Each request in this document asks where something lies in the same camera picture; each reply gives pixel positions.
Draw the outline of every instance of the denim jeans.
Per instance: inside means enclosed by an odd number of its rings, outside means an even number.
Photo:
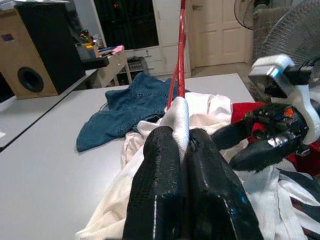
[[[137,131],[141,120],[156,122],[164,115],[170,82],[139,73],[127,89],[107,91],[108,109],[98,111],[84,124],[76,149],[83,152],[124,137],[131,130]],[[176,96],[177,85],[173,93]]]

